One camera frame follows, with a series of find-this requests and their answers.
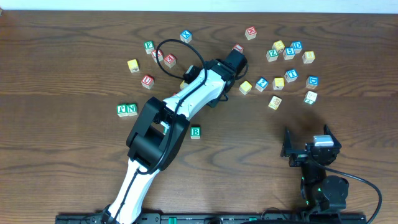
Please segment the green B block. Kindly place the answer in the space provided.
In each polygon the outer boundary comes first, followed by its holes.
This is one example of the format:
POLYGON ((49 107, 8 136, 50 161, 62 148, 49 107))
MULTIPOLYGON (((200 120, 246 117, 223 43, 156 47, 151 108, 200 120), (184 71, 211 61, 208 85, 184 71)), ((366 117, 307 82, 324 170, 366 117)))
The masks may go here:
POLYGON ((190 138, 191 139, 200 139, 201 138, 201 127, 192 126, 190 128, 190 138))

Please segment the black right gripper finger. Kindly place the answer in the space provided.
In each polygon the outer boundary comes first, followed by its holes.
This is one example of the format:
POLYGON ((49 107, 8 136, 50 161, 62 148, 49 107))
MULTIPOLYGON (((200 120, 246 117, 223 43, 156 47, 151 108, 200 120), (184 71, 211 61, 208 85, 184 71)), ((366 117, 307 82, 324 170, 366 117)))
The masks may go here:
POLYGON ((289 129, 285 128, 284 140, 283 140, 280 156, 281 157, 289 157, 291 155, 291 153, 292 153, 292 142, 290 139, 290 133, 289 133, 289 129))
POLYGON ((324 131, 324 135, 329 135, 335 144, 339 143, 339 141, 335 138, 333 133, 330 131, 330 129, 329 129, 327 124, 324 125, 323 131, 324 131))

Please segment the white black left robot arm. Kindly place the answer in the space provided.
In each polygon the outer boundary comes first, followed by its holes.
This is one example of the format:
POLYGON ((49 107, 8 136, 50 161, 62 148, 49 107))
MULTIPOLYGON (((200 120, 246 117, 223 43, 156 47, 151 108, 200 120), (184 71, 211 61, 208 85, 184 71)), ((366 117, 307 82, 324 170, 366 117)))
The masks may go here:
POLYGON ((133 223, 155 176, 165 170, 181 148, 190 120, 204 106, 215 107, 247 67, 246 57, 232 50, 226 59, 190 66, 186 87, 162 101, 149 99, 126 140, 128 167, 116 200, 102 212, 102 223, 133 223))

